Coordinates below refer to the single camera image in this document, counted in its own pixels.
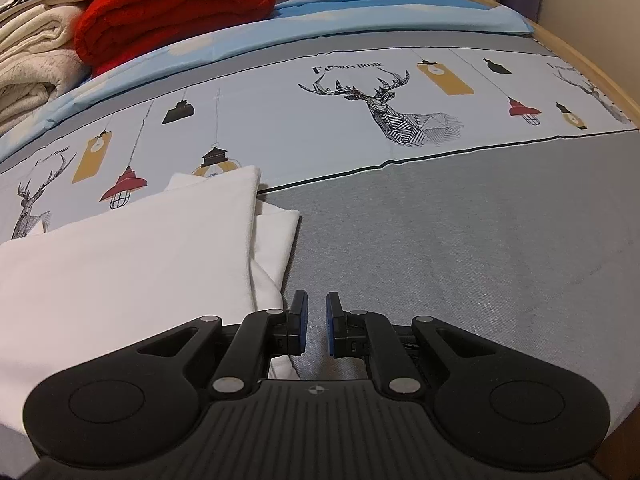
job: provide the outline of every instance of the yellow tag illustration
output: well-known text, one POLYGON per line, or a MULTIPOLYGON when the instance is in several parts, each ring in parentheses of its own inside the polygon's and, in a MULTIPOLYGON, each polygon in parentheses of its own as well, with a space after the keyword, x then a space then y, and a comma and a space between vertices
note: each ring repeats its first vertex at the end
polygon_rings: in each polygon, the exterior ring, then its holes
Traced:
POLYGON ((72 184, 80 182, 86 178, 94 176, 100 170, 104 155, 107 153, 109 142, 111 141, 111 132, 103 131, 99 136, 89 139, 86 149, 74 175, 72 184))
POLYGON ((418 63, 417 67, 447 95, 472 95, 475 93, 469 85, 442 63, 422 60, 422 63, 418 63))

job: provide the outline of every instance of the red blanket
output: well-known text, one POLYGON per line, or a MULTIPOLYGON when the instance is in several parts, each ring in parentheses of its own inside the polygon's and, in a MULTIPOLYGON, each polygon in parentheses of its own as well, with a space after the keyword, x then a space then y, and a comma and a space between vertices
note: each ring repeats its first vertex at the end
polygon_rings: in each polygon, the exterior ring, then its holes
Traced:
POLYGON ((156 48, 266 18, 275 0, 94 0, 75 48, 94 76, 156 48))

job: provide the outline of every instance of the black lamp illustration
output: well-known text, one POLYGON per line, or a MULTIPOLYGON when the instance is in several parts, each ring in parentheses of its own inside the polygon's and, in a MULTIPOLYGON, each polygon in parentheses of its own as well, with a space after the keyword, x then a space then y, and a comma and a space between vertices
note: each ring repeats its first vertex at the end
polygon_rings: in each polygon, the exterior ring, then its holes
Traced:
POLYGON ((226 150, 222 150, 218 148, 217 145, 214 145, 210 152, 207 152, 202 156, 202 164, 200 167, 196 168, 196 170, 191 174, 207 176, 207 173, 212 166, 217 166, 222 170, 222 173, 226 173, 227 171, 237 170, 240 167, 240 163, 236 160, 229 160, 226 158, 226 150))
POLYGON ((558 107, 558 110, 560 110, 560 113, 562 114, 562 117, 564 117, 564 120, 567 121, 571 126, 575 126, 579 130, 587 129, 587 125, 584 124, 584 121, 576 114, 574 114, 571 110, 569 110, 569 108, 561 105, 560 103, 556 103, 556 107, 558 107))
POLYGON ((484 60, 486 61, 486 65, 489 67, 489 70, 491 70, 491 72, 495 72, 497 74, 510 74, 511 73, 511 70, 509 70, 508 68, 503 67, 499 63, 494 63, 493 61, 491 61, 490 59, 487 59, 487 58, 484 58, 484 60))
POLYGON ((142 133, 142 129, 145 127, 146 118, 148 117, 153 104, 154 102, 151 101, 149 110, 146 111, 145 118, 142 119, 142 125, 140 126, 140 131, 138 132, 138 136, 136 137, 136 143, 133 145, 133 150, 131 150, 131 156, 129 157, 127 169, 124 170, 124 172, 118 177, 115 186, 108 189, 100 199, 100 202, 110 199, 109 209, 117 209, 119 207, 127 205, 132 191, 136 191, 138 189, 146 187, 146 180, 144 178, 136 176, 136 172, 131 169, 131 161, 133 160, 133 154, 135 153, 138 146, 140 134, 142 133))
POLYGON ((190 117, 195 113, 193 105, 189 104, 184 98, 186 94, 187 89, 185 88, 184 92, 182 93, 182 100, 178 101, 175 107, 171 108, 171 110, 166 113, 164 119, 162 120, 162 124, 173 123, 174 121, 178 121, 185 117, 190 117))

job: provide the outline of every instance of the deer antlers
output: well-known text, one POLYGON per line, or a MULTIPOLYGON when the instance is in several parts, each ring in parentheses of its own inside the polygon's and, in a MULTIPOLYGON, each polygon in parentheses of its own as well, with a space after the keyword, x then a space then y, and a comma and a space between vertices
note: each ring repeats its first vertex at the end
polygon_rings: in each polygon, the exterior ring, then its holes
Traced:
MULTIPOLYGON (((388 74, 391 74, 394 77, 394 81, 393 81, 393 83, 390 84, 390 83, 386 82, 384 79, 377 78, 378 81, 380 81, 382 83, 382 86, 379 87, 376 90, 375 97, 377 97, 377 98, 384 97, 386 95, 386 93, 389 92, 390 90, 393 90, 394 88, 401 87, 402 85, 406 85, 409 82, 409 71, 408 70, 406 71, 406 75, 404 77, 400 76, 399 74, 396 74, 395 72, 388 72, 387 70, 384 70, 382 68, 380 68, 379 70, 382 70, 382 72, 386 72, 388 74)), ((329 90, 327 88, 324 88, 323 86, 320 85, 320 82, 322 81, 322 78, 325 75, 326 75, 326 72, 324 74, 322 74, 314 82, 314 89, 313 90, 311 88, 307 88, 306 86, 302 86, 300 83, 298 83, 298 86, 300 88, 306 90, 307 92, 311 92, 311 93, 317 94, 317 95, 345 95, 345 96, 353 96, 353 97, 351 97, 352 99, 353 98, 367 97, 366 94, 363 94, 355 86, 342 86, 340 84, 339 80, 335 81, 335 90, 329 90)))
POLYGON ((400 88, 401 86, 406 85, 409 82, 408 70, 406 71, 406 75, 404 77, 400 77, 399 74, 396 74, 395 72, 388 72, 387 70, 383 70, 382 68, 380 68, 380 70, 382 70, 382 72, 391 74, 394 77, 394 82, 393 84, 389 84, 384 79, 377 78, 377 80, 382 83, 382 86, 376 91, 376 97, 382 97, 390 90, 400 88))
POLYGON ((320 86, 320 81, 322 80, 322 78, 325 75, 326 75, 326 72, 324 74, 322 74, 314 82, 314 89, 313 90, 311 88, 307 88, 306 86, 302 86, 300 83, 298 83, 298 86, 300 88, 306 90, 307 92, 311 92, 312 94, 318 94, 318 95, 348 95, 348 94, 364 95, 355 86, 344 87, 344 86, 342 86, 340 84, 340 81, 338 81, 338 80, 335 81, 335 90, 328 90, 327 88, 323 88, 322 86, 320 86))
MULTIPOLYGON (((65 160, 64 155, 60 155, 60 157, 62 158, 62 166, 60 166, 60 168, 58 170, 56 170, 56 172, 54 173, 53 170, 51 170, 49 172, 49 176, 47 177, 47 179, 40 185, 40 187, 38 188, 38 190, 36 191, 36 193, 33 195, 33 201, 35 202, 37 199, 39 199, 39 197, 42 196, 42 194, 44 193, 44 189, 51 184, 54 180, 56 180, 63 171, 66 170, 66 168, 68 168, 68 166, 71 164, 71 162, 76 158, 76 155, 74 155, 73 157, 71 157, 71 159, 67 162, 65 160)), ((18 184, 18 196, 22 197, 25 200, 29 199, 29 184, 31 183, 31 179, 29 179, 29 181, 27 182, 26 186, 23 186, 22 183, 18 184)))
POLYGON ((558 79, 561 79, 562 81, 564 81, 565 83, 569 83, 572 86, 577 86, 580 90, 582 90, 583 92, 586 92, 587 94, 593 94, 596 87, 595 85, 593 85, 590 81, 585 81, 585 83, 587 83, 587 85, 589 86, 588 88, 585 88, 584 86, 582 86, 579 83, 575 83, 573 81, 571 81, 570 79, 565 78, 562 75, 562 70, 570 70, 572 72, 578 72, 575 68, 564 68, 564 67, 559 67, 559 66, 554 66, 551 63, 547 63, 551 68, 558 70, 558 73, 556 74, 554 72, 554 76, 556 76, 558 79))

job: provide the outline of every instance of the red lamp illustration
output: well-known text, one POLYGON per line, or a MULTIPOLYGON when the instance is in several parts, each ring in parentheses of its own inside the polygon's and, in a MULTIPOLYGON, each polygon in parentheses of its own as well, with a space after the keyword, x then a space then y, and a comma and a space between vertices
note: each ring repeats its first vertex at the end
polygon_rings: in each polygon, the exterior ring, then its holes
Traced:
POLYGON ((532 126, 538 126, 540 124, 540 119, 536 116, 540 115, 542 112, 537 108, 529 108, 528 106, 523 105, 520 101, 516 101, 516 99, 512 99, 510 97, 509 104, 511 105, 509 110, 509 115, 511 117, 522 117, 532 126))
POLYGON ((146 180, 144 178, 136 176, 136 172, 131 169, 131 161, 133 160, 133 154, 135 153, 138 146, 140 134, 142 133, 142 129, 145 127, 146 118, 148 117, 153 104, 154 102, 151 101, 149 110, 146 111, 145 118, 142 119, 142 125, 140 126, 140 131, 138 132, 138 136, 136 137, 136 143, 133 145, 133 150, 131 150, 131 156, 129 157, 127 169, 124 170, 124 172, 118 177, 115 186, 109 188, 100 199, 100 202, 103 202, 104 200, 110 200, 109 209, 117 209, 119 207, 127 205, 133 191, 146 187, 146 180))

